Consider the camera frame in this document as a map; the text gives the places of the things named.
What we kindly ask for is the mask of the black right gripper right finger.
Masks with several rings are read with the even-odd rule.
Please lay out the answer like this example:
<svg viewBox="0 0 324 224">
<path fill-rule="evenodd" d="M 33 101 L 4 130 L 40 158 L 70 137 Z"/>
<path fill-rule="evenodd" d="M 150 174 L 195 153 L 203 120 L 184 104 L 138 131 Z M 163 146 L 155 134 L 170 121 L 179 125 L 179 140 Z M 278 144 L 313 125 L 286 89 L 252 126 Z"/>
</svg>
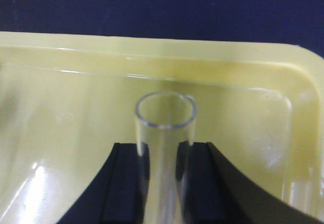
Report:
<svg viewBox="0 0 324 224">
<path fill-rule="evenodd" d="M 176 177 L 189 161 L 182 204 L 185 223 L 308 223 L 309 216 L 283 203 L 240 172 L 212 143 L 178 145 Z"/>
</svg>

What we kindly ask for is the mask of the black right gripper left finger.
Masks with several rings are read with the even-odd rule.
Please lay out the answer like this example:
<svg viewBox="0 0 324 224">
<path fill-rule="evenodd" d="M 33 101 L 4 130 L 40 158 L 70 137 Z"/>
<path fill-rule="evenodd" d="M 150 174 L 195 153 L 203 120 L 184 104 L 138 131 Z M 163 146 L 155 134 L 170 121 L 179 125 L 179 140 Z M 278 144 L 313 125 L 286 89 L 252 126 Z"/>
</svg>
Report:
<svg viewBox="0 0 324 224">
<path fill-rule="evenodd" d="M 143 162 L 133 143 L 115 143 L 97 175 L 59 219 L 59 223 L 142 223 L 144 195 L 140 168 L 149 170 L 148 146 Z"/>
</svg>

